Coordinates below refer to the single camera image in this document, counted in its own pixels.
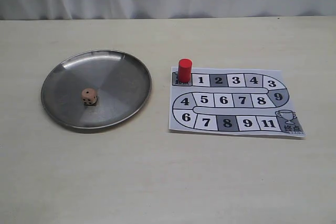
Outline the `red cylinder game piece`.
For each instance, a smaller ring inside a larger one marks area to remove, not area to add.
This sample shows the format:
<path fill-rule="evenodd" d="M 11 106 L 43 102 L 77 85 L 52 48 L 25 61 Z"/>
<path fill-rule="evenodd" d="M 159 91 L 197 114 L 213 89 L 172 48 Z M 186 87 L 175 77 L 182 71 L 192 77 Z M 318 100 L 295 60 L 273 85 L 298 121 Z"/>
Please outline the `red cylinder game piece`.
<path fill-rule="evenodd" d="M 191 79 L 192 61 L 190 59 L 181 59 L 178 63 L 178 80 L 187 83 Z"/>

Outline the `wooden die with black pips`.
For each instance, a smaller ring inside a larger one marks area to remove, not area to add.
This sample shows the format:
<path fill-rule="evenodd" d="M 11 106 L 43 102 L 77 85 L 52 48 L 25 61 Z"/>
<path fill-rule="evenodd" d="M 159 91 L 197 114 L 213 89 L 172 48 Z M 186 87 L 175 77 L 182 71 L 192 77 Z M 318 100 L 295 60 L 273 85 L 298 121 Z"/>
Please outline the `wooden die with black pips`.
<path fill-rule="evenodd" d="M 81 92 L 81 100 L 84 105 L 93 106 L 97 103 L 98 93 L 96 89 L 93 88 L 85 88 Z"/>

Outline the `round stainless steel plate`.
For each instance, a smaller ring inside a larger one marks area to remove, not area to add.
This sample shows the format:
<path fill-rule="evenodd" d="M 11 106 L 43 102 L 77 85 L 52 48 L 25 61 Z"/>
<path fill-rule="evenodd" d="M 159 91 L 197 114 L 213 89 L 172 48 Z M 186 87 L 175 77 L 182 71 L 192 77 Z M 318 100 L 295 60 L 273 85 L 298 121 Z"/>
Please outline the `round stainless steel plate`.
<path fill-rule="evenodd" d="M 84 105 L 81 92 L 96 89 L 97 103 Z M 137 57 L 115 50 L 92 50 L 64 60 L 46 77 L 41 104 L 60 126 L 79 133 L 102 132 L 132 118 L 147 104 L 152 79 Z"/>

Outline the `paper number game board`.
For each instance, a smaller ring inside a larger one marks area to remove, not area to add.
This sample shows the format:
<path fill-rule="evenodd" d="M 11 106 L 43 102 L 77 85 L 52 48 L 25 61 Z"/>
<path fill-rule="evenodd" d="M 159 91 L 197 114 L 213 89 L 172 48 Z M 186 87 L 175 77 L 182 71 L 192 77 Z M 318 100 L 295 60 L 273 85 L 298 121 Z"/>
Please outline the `paper number game board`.
<path fill-rule="evenodd" d="M 172 67 L 169 129 L 305 137 L 280 70 L 193 68 L 182 83 Z"/>

